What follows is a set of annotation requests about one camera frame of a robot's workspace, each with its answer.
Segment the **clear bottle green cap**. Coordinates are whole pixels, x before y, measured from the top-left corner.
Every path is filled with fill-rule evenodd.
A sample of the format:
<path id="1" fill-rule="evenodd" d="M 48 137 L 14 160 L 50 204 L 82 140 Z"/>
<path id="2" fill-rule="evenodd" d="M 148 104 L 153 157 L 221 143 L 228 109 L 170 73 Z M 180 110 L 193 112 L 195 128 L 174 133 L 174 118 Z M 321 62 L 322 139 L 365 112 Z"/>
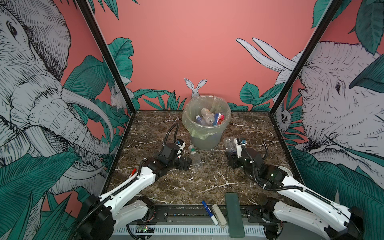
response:
<path id="1" fill-rule="evenodd" d="M 203 162 L 194 145 L 189 145 L 189 152 L 192 160 L 190 169 L 193 171 L 201 169 L 203 167 Z"/>

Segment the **Fiji bottle red blue label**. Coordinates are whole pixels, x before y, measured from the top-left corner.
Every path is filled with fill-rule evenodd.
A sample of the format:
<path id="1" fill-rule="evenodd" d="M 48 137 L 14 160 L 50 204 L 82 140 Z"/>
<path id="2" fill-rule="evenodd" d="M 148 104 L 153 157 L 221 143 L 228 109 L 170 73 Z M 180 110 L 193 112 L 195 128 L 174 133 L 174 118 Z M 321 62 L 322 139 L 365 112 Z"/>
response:
<path id="1" fill-rule="evenodd" d="M 214 114 L 214 122 L 213 126 L 221 125 L 222 122 L 225 120 L 225 115 L 222 113 L 215 113 Z"/>

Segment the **clear bottle yellow inside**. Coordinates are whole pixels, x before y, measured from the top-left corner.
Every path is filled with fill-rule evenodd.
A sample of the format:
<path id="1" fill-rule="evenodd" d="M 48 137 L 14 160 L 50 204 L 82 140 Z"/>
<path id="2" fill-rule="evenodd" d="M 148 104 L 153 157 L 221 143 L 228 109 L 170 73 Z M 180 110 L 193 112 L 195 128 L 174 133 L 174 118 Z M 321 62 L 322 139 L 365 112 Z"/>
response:
<path id="1" fill-rule="evenodd" d="M 208 126 L 213 125 L 214 114 L 209 109 L 202 108 L 201 114 Z"/>

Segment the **clear bottle pink blue label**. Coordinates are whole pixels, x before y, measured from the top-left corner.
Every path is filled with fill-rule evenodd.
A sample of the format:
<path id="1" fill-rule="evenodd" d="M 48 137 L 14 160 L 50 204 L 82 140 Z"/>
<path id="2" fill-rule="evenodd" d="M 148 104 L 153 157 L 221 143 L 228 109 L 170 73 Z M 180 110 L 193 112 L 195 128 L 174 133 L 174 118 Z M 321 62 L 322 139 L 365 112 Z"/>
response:
<path id="1" fill-rule="evenodd" d="M 196 116 L 196 123 L 198 123 L 199 125 L 202 125 L 202 126 L 207 126 L 206 121 L 200 115 Z"/>

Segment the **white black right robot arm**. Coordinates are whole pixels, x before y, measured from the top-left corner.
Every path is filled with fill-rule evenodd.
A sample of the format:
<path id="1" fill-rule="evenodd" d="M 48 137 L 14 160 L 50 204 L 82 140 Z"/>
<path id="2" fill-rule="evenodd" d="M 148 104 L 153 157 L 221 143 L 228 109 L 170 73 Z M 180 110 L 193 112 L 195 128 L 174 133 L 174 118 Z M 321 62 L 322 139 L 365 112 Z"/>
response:
<path id="1" fill-rule="evenodd" d="M 224 140 L 228 164 L 243 169 L 245 175 L 265 191 L 277 192 L 299 205 L 301 209 L 269 198 L 258 212 L 266 222 L 287 222 L 311 231 L 326 240 L 362 240 L 364 213 L 348 208 L 307 188 L 281 167 L 265 164 L 268 151 L 261 155 L 248 148 L 244 138 Z"/>

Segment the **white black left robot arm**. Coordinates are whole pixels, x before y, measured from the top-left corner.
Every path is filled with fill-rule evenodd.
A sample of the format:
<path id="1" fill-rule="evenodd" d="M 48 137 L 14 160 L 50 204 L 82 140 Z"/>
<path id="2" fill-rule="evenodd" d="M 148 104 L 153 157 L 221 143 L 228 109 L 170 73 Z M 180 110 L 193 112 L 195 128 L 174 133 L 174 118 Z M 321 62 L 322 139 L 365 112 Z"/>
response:
<path id="1" fill-rule="evenodd" d="M 168 171 L 188 171 L 191 159 L 183 157 L 186 143 L 173 137 L 165 137 L 162 149 L 152 157 L 143 159 L 136 173 L 113 190 L 96 197 L 89 196 L 81 208 L 77 225 L 69 240 L 108 240 L 114 231 L 135 220 L 143 219 L 153 203 L 140 197 L 130 201 L 146 187 L 165 176 Z"/>

